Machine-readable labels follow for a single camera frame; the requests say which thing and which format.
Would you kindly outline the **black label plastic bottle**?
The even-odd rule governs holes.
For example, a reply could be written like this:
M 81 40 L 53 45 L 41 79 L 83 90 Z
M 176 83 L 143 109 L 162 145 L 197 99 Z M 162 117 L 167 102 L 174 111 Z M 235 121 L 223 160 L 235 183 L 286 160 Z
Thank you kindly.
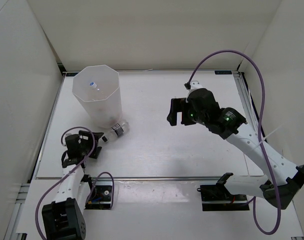
M 102 140 L 105 143 L 113 142 L 127 133 L 129 129 L 129 123 L 126 120 L 121 120 L 104 133 Z

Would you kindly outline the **clear unlabelled plastic bottle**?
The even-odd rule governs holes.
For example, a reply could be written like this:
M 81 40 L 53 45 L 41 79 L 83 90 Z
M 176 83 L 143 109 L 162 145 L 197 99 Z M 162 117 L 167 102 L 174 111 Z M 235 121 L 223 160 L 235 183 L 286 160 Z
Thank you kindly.
M 92 93 L 103 94 L 102 89 L 94 81 L 89 83 L 89 89 Z

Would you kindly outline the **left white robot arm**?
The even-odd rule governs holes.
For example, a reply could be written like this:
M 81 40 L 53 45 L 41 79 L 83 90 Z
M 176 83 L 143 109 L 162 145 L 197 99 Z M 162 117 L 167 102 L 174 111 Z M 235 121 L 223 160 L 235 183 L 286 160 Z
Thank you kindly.
M 96 196 L 96 187 L 90 175 L 85 174 L 86 160 L 96 159 L 101 151 L 102 132 L 82 129 L 76 134 L 63 136 L 66 150 L 61 157 L 63 181 L 56 196 L 42 208 L 42 218 L 48 240 L 84 240 L 86 223 L 83 211 L 86 200 Z

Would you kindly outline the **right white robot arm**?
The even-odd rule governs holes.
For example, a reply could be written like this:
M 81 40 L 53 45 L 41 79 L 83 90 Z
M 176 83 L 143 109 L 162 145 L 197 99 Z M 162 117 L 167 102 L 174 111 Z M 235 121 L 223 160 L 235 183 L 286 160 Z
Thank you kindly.
M 225 173 L 215 184 L 201 185 L 199 192 L 209 201 L 230 201 L 235 195 L 250 195 L 267 200 L 272 206 L 286 209 L 304 185 L 304 164 L 296 165 L 279 154 L 258 135 L 237 110 L 222 108 L 213 93 L 193 81 L 186 98 L 171 99 L 167 121 L 177 125 L 200 124 L 211 133 L 234 145 L 263 172 L 262 176 L 238 176 Z

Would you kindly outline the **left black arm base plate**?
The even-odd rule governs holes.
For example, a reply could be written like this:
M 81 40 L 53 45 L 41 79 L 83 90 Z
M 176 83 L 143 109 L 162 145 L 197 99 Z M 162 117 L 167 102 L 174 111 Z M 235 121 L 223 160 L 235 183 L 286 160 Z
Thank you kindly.
M 93 184 L 93 187 L 94 190 L 85 205 L 85 209 L 111 210 L 114 205 L 114 181 L 97 181 L 95 184 Z

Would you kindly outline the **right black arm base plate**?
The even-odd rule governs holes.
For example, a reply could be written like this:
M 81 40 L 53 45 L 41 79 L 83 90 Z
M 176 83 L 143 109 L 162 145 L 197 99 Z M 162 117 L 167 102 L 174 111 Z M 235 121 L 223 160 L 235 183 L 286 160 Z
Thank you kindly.
M 201 195 L 203 212 L 248 211 L 249 203 L 244 194 L 230 194 L 215 184 L 200 185 L 197 191 Z

